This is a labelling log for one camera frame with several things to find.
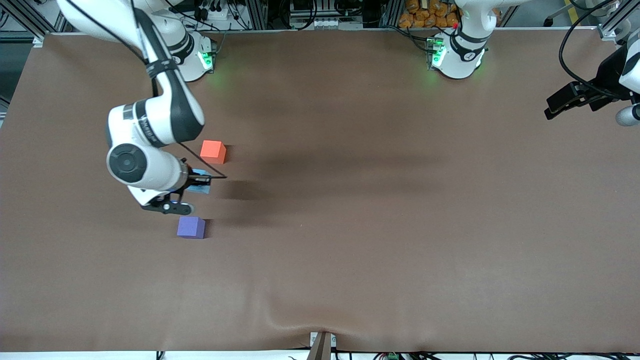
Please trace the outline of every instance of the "foam block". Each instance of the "foam block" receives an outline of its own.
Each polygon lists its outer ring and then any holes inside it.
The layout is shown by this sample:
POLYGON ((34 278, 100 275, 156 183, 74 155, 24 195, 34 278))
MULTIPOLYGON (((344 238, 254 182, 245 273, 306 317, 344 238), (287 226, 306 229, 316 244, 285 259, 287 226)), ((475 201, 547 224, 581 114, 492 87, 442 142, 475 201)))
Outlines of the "foam block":
POLYGON ((222 142, 214 140, 204 140, 200 157, 209 164, 224 164, 227 148, 222 142))
POLYGON ((205 222, 199 217, 180 217, 178 236, 184 239, 204 239, 205 222))

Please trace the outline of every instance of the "white robotic arm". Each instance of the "white robotic arm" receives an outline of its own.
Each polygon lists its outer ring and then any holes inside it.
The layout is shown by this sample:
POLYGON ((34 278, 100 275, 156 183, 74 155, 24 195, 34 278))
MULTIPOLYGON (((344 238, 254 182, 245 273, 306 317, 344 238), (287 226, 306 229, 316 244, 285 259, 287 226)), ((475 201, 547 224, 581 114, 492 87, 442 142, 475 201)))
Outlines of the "white robotic arm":
POLYGON ((480 66, 484 45, 495 29, 497 18, 494 8, 514 6, 529 0, 456 0, 462 12, 460 25, 447 33, 436 35, 437 54, 431 66, 442 74, 463 79, 480 66))
POLYGON ((584 81, 572 76, 572 81, 547 98, 548 120, 566 110, 589 105, 591 111, 616 101, 631 101, 620 110, 616 122, 622 126, 640 124, 640 29, 633 32, 626 46, 615 50, 598 66, 596 76, 584 81))
MULTIPOLYGON (((132 41, 136 41, 131 39, 137 36, 134 23, 124 24, 120 21, 120 16, 127 9, 131 11, 130 1, 72 0, 72 2, 127 43, 133 45, 132 41)), ((188 32, 182 21, 166 9, 167 6, 180 2, 182 0, 134 0, 134 6, 144 11, 154 23, 171 56, 178 64, 182 77, 186 81, 194 81, 205 73, 213 71, 216 43, 196 31, 188 32)), ((67 0, 58 0, 58 4, 65 18, 83 33, 102 40, 118 41, 77 11, 67 0)))
POLYGON ((76 18, 84 16, 82 12, 89 15, 148 58, 147 73, 157 79, 163 94, 109 112, 107 168, 129 187, 143 209, 188 215, 192 206, 181 203, 182 192, 192 184, 209 184, 211 177, 193 173, 184 161, 160 148, 195 139, 204 115, 154 22, 143 10, 132 9, 129 0, 59 0, 59 4, 65 14, 73 10, 76 18), (108 18, 117 19, 117 25, 108 18), (172 193, 179 194, 177 202, 171 200, 172 193))

